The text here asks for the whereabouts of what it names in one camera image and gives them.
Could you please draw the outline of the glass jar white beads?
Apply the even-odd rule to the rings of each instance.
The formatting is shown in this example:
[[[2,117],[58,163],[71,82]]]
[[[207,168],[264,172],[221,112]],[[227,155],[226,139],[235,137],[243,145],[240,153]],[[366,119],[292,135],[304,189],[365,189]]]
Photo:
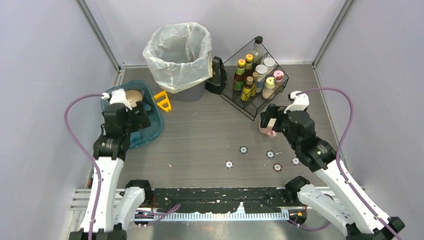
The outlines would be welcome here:
[[[263,65],[267,67],[267,73],[270,73],[276,66],[276,61],[272,57],[266,57],[263,60]]]

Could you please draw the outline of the pink mug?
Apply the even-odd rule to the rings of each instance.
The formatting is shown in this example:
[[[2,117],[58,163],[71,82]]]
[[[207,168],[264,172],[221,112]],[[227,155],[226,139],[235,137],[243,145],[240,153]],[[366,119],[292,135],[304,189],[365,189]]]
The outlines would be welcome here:
[[[277,135],[277,133],[273,130],[276,121],[276,118],[271,118],[266,127],[261,127],[262,120],[260,120],[258,124],[259,132],[263,135],[269,136],[270,138],[274,138]]]

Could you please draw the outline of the blue floral mug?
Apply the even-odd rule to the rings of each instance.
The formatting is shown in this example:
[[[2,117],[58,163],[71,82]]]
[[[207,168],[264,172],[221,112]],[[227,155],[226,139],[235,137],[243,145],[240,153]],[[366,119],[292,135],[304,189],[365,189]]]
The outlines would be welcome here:
[[[136,134],[139,134],[141,130],[151,126],[151,121],[147,114],[130,114],[129,117],[129,130],[130,139],[134,139]]]

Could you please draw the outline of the yellow cap sauce bottle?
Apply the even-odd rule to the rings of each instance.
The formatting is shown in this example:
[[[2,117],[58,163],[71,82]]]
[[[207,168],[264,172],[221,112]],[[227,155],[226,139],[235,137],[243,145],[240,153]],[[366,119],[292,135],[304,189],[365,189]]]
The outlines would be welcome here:
[[[246,61],[244,59],[239,59],[237,61],[237,67],[236,71],[234,73],[233,77],[233,90],[234,91],[241,91],[243,87],[243,74],[245,72],[245,65]]]
[[[253,58],[252,54],[247,54],[245,56],[245,65],[244,65],[244,78],[250,77],[253,72]]]

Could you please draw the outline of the pink cap spice jar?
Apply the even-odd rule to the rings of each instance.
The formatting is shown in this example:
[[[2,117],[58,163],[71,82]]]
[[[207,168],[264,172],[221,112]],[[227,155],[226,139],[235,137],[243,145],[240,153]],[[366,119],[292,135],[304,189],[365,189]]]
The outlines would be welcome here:
[[[276,70],[273,73],[273,77],[275,78],[275,89],[278,89],[283,84],[284,72],[282,70]]]

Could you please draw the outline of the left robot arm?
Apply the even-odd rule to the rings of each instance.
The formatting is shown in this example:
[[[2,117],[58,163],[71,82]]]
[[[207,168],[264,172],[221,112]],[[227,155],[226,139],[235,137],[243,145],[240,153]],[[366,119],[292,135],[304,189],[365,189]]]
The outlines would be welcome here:
[[[115,203],[117,184],[130,147],[130,135],[140,124],[124,103],[112,103],[102,112],[101,135],[93,145],[94,174],[89,201],[80,229],[70,240],[125,240],[134,215],[144,203],[153,200],[148,180],[130,180],[124,195]]]

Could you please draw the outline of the brown bowl with nuggets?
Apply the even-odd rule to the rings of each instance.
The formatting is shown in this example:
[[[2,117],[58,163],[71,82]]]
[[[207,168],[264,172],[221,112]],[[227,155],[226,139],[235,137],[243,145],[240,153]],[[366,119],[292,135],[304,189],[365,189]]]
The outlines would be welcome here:
[[[125,91],[126,99],[128,100],[130,106],[135,108],[137,106],[137,102],[143,101],[143,94],[135,89],[129,89]]]

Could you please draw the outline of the blue star-shaped plate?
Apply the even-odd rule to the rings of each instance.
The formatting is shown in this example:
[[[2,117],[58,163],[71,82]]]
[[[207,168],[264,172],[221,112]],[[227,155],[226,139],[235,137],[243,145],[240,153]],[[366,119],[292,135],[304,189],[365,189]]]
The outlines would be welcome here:
[[[153,113],[153,107],[147,100],[146,91],[145,90],[138,90],[138,91],[140,91],[143,95],[143,101],[142,102],[144,104],[144,108],[145,108],[147,114],[152,114]]]

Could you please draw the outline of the yellow cap spice jar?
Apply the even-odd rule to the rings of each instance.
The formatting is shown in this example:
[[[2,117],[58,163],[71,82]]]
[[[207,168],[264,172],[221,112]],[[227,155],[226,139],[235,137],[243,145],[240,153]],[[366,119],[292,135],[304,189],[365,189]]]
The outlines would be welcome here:
[[[275,78],[274,77],[267,77],[266,78],[266,80],[265,80],[265,82],[264,82],[264,87],[263,87],[263,89],[262,89],[262,97],[264,98],[264,99],[269,99],[272,95],[273,95],[273,93],[274,93],[274,88],[275,88],[275,86],[276,86],[276,83],[275,83]]]

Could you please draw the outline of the small brown cap bottle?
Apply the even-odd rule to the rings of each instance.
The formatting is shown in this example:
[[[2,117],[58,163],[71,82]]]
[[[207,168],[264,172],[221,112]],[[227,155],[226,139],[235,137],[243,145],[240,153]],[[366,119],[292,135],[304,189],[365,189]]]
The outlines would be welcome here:
[[[242,93],[240,99],[244,102],[248,101],[251,96],[252,86],[253,86],[253,77],[248,76],[244,82]]]

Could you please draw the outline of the small yellow oil bottle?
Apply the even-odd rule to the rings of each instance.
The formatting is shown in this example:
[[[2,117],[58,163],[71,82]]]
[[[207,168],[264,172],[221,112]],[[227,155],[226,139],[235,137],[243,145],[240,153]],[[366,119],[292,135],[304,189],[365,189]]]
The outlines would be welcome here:
[[[253,81],[252,81],[250,96],[253,97],[253,96],[256,95],[256,89],[257,89],[257,85],[258,85],[259,74],[255,71],[255,72],[252,73],[251,77],[252,77]]]

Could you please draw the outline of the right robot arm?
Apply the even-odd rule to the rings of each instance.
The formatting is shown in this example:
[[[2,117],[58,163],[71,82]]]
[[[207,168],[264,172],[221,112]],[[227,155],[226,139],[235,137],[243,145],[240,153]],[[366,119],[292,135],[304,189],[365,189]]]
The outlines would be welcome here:
[[[344,164],[336,159],[336,150],[317,136],[315,122],[305,110],[286,111],[269,104],[260,113],[260,125],[274,120],[272,130],[282,133],[296,158],[333,191],[338,201],[318,190],[309,180],[297,176],[285,188],[289,199],[315,209],[336,226],[347,240],[391,240],[398,237],[405,223],[379,208],[356,183]]]

